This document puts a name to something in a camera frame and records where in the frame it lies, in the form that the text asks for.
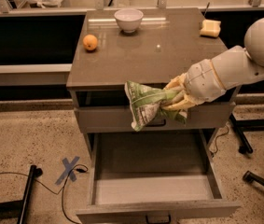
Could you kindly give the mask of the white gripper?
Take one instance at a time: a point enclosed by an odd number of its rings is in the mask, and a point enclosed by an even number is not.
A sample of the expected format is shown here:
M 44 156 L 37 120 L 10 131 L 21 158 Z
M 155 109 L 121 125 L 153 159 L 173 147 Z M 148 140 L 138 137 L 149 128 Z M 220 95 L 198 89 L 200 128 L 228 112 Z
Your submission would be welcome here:
M 182 91 L 185 88 L 187 88 L 188 94 Z M 198 104 L 197 99 L 213 102 L 226 93 L 226 89 L 209 59 L 191 65 L 186 73 L 173 78 L 165 86 L 165 90 L 180 91 L 173 100 L 161 106 L 162 109 L 169 111 L 189 109 Z

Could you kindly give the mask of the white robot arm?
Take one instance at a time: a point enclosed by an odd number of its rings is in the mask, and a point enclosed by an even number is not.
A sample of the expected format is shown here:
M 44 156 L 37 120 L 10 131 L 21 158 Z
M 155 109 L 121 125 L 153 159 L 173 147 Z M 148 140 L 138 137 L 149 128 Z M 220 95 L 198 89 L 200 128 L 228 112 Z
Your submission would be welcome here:
M 165 110 L 187 110 L 210 103 L 228 90 L 264 80 L 264 18 L 254 22 L 244 36 L 244 45 L 235 46 L 204 59 L 172 79 L 168 90 L 177 92 Z

